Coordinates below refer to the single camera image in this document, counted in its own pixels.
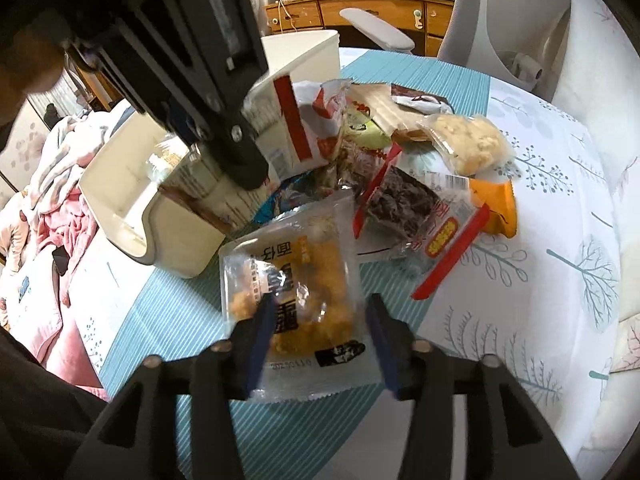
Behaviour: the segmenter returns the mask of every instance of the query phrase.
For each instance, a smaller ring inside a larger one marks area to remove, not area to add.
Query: drawer knob
[[[414,10],[414,18],[415,18],[415,28],[417,28],[418,30],[423,28],[422,25],[422,11],[415,9]]]

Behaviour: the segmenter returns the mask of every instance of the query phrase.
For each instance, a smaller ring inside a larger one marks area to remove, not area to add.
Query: wooden furniture
[[[414,54],[436,57],[449,26],[454,0],[286,0],[265,6],[269,26],[275,34],[294,30],[334,28],[340,46],[377,48],[340,16],[347,7],[357,7],[399,28],[415,42]]]

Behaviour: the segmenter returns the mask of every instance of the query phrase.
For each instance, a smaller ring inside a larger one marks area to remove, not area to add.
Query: white plastic container
[[[293,82],[340,77],[338,33],[292,32],[262,38],[269,72],[253,90],[289,73]],[[200,274],[224,235],[199,216],[158,193],[145,161],[165,131],[134,112],[98,152],[80,189],[105,236],[133,260],[184,278]]]
[[[165,135],[148,115],[134,112],[80,179],[80,189],[105,236],[133,260],[193,278],[225,236],[158,193],[145,161]]]

